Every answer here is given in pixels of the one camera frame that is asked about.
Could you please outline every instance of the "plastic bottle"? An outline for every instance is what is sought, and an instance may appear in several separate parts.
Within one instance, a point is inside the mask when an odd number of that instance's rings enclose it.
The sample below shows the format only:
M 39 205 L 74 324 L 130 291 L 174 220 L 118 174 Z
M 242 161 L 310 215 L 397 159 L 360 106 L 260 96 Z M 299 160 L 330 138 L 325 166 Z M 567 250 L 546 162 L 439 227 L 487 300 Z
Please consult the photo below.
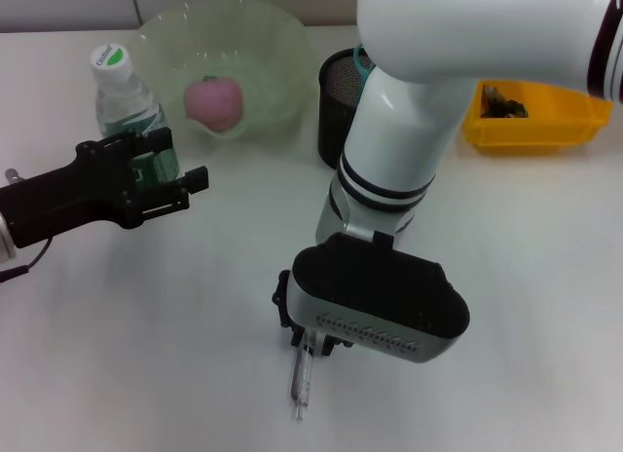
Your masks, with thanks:
M 91 67 L 98 84 L 97 123 L 104 137 L 128 129 L 146 133 L 166 127 L 163 108 L 134 73 L 126 48 L 116 44 L 100 46 L 91 55 Z M 132 168 L 139 189 L 169 182 L 179 173 L 173 149 L 137 157 Z

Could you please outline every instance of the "yellow plastic tray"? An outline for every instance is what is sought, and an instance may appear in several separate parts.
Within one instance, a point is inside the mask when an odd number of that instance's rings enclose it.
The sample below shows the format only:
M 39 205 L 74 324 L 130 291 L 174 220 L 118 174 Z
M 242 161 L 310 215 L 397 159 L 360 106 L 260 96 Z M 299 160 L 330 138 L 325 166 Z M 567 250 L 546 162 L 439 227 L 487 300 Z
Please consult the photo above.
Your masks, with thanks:
M 523 103 L 529 117 L 481 118 L 487 110 L 485 85 Z M 590 141 L 607 125 L 611 110 L 612 103 L 586 94 L 530 82 L 488 80 L 478 84 L 462 129 L 469 143 L 489 152 L 551 150 Z

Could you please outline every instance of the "black mesh cup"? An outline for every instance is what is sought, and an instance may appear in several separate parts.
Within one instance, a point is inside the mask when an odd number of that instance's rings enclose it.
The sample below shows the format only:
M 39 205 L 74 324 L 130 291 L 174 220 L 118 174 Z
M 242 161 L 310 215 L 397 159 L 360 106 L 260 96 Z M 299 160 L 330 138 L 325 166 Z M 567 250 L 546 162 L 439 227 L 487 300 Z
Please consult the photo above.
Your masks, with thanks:
M 361 78 L 353 61 L 353 51 L 343 50 L 329 57 L 320 69 L 320 116 L 318 153 L 335 169 L 344 150 L 348 131 L 356 112 Z M 359 60 L 364 67 L 372 61 L 362 49 Z

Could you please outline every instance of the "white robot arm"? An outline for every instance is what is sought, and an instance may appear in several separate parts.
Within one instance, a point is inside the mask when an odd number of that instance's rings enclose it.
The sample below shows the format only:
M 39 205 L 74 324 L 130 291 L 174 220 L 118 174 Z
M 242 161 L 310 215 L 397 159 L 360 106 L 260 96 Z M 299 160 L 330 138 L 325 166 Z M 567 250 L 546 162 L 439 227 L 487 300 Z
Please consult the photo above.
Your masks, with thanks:
M 623 102 L 621 0 L 358 0 L 370 75 L 316 230 L 274 302 L 299 364 L 334 344 L 414 362 L 469 324 L 441 266 L 393 249 L 458 132 L 477 79 L 543 82 Z M 306 406 L 311 366 L 293 383 Z

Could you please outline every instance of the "clear bowl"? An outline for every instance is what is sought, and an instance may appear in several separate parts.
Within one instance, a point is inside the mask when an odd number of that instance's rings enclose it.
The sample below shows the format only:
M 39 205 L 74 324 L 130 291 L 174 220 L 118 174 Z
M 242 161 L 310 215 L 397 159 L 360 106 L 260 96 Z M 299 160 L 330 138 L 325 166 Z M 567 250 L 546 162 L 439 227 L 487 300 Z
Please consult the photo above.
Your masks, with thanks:
M 318 67 L 303 25 L 258 0 L 202 0 L 162 12 L 138 30 L 128 49 L 173 130 L 217 138 L 295 117 Z M 240 84 L 244 114 L 229 131 L 213 132 L 186 118 L 184 91 L 205 76 L 229 76 Z

